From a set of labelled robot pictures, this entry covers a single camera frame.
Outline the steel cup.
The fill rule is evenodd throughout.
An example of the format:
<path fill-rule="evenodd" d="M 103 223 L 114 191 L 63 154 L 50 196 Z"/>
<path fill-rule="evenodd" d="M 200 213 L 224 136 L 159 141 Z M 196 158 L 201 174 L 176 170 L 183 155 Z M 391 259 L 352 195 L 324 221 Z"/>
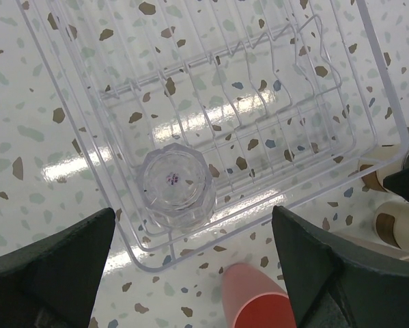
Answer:
<path fill-rule="evenodd" d="M 409 253 L 409 204 L 388 201 L 375 212 L 373 228 L 386 244 Z"/>
<path fill-rule="evenodd" d="M 368 155 L 358 161 L 360 172 L 373 167 L 380 162 L 387 162 L 384 167 L 369 174 L 365 174 L 361 180 L 368 189 L 387 192 L 383 182 L 387 176 L 409 168 L 409 148 L 403 154 L 399 144 L 381 145 L 374 148 Z"/>

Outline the clear faceted glass cup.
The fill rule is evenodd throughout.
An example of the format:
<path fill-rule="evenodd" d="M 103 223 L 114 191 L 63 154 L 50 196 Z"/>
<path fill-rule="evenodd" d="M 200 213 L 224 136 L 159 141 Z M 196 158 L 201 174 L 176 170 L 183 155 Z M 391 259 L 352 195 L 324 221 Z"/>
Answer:
<path fill-rule="evenodd" d="M 149 152 L 137 185 L 147 212 L 160 227 L 192 230 L 214 214 L 216 187 L 206 160 L 179 143 Z"/>

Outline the beige plastic cup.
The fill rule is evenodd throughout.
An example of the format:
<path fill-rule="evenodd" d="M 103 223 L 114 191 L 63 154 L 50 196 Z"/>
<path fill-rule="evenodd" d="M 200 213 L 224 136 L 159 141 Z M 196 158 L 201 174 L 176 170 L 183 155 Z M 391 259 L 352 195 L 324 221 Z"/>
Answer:
<path fill-rule="evenodd" d="M 406 251 L 403 251 L 401 249 L 398 248 L 394 248 L 391 246 L 386 246 L 386 245 L 381 245 L 378 243 L 373 243 L 371 241 L 367 241 L 365 239 L 361 239 L 361 238 L 356 238 L 353 236 L 349 236 L 340 232 L 335 232 L 334 233 L 335 236 L 339 236 L 347 241 L 350 241 L 352 243 L 354 243 L 355 245 L 364 247 L 366 249 L 369 249 L 371 251 L 377 252 L 379 254 L 385 255 L 385 256 L 389 256 L 391 258 L 396 258 L 398 260 L 402 260 L 405 262 L 409 262 L 409 253 Z"/>

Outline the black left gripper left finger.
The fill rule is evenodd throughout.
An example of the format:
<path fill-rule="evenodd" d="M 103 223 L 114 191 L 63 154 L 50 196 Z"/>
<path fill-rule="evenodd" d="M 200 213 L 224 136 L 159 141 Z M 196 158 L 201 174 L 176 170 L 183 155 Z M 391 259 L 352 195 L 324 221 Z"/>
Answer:
<path fill-rule="evenodd" d="M 0 256 L 0 327 L 88 327 L 114 231 L 103 208 Z"/>

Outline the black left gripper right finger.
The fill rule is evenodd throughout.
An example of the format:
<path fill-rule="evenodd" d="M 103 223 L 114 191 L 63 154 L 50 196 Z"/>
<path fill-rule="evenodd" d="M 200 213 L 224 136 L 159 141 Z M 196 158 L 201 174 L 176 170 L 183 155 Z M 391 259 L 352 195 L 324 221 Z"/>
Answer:
<path fill-rule="evenodd" d="M 272 231 L 297 327 L 409 327 L 409 262 L 275 206 Z"/>

